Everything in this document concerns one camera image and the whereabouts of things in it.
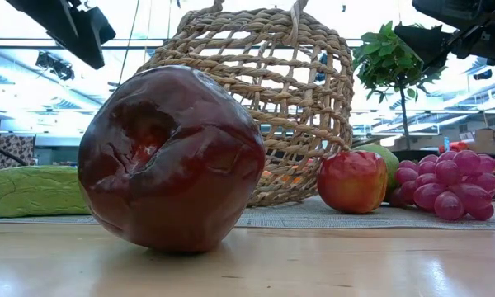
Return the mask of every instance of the woven mat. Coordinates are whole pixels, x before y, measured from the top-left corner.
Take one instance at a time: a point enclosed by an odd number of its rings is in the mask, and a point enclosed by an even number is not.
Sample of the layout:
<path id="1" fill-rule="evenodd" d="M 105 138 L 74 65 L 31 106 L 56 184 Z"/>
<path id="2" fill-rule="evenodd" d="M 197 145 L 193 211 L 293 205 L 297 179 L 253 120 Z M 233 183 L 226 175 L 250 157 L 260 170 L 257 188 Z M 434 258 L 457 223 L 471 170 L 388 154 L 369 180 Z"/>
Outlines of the woven mat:
<path id="1" fill-rule="evenodd" d="M 89 215 L 0 219 L 0 223 L 97 224 Z M 319 197 L 313 197 L 301 204 L 246 209 L 237 222 L 237 227 L 495 230 L 495 215 L 486 222 L 479 222 L 469 217 L 459 222 L 447 222 L 417 209 L 401 210 L 388 206 L 382 206 L 367 215 L 351 215 L 332 210 Z"/>

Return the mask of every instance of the cucumber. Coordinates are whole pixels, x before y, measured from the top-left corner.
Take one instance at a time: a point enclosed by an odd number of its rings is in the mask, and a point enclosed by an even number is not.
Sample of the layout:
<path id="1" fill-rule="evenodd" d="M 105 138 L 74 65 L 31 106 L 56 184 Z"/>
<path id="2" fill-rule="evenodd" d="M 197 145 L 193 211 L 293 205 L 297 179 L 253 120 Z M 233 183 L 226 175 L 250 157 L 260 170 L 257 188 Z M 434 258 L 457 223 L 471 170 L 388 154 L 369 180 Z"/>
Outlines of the cucumber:
<path id="1" fill-rule="evenodd" d="M 27 166 L 0 169 L 0 217 L 89 215 L 77 168 Z"/>

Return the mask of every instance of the wooden table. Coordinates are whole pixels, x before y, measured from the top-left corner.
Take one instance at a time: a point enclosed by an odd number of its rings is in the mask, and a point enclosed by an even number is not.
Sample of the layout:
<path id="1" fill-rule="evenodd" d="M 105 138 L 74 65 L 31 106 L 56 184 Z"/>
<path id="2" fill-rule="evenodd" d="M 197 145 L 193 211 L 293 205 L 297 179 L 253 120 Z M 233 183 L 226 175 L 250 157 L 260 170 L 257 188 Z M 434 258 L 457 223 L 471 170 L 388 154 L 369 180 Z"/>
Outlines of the wooden table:
<path id="1" fill-rule="evenodd" d="M 495 232 L 234 229 L 174 257 L 100 226 L 0 224 L 5 296 L 495 297 Z"/>

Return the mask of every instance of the woven basket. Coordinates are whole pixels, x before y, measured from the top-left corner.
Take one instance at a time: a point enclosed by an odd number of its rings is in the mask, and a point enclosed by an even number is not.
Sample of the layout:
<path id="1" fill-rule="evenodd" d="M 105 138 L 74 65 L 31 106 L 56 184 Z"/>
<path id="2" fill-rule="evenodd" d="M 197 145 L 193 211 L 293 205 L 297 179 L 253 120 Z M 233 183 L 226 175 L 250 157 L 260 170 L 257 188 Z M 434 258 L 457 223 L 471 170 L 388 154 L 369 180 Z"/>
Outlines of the woven basket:
<path id="1" fill-rule="evenodd" d="M 223 2 L 188 12 L 138 72 L 187 65 L 208 73 L 249 110 L 265 139 L 265 171 L 248 206 L 301 201 L 317 192 L 322 158 L 351 145 L 347 42 L 303 12 L 308 1 L 290 11 L 241 12 L 222 12 Z M 273 56 L 283 48 L 291 59 Z M 328 55 L 326 65 L 321 53 Z M 323 84 L 314 82 L 317 73 L 325 73 Z"/>

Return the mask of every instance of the bunch of grapes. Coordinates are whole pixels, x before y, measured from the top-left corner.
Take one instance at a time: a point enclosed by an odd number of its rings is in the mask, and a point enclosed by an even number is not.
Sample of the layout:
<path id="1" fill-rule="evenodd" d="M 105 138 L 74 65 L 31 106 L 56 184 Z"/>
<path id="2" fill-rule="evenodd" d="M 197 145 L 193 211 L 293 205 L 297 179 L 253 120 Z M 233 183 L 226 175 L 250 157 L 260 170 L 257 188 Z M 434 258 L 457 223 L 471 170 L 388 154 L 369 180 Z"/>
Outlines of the bunch of grapes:
<path id="1" fill-rule="evenodd" d="M 402 161 L 396 171 L 401 185 L 393 193 L 398 205 L 416 205 L 448 220 L 466 214 L 478 220 L 493 216 L 495 159 L 465 150 L 428 155 L 417 165 Z"/>

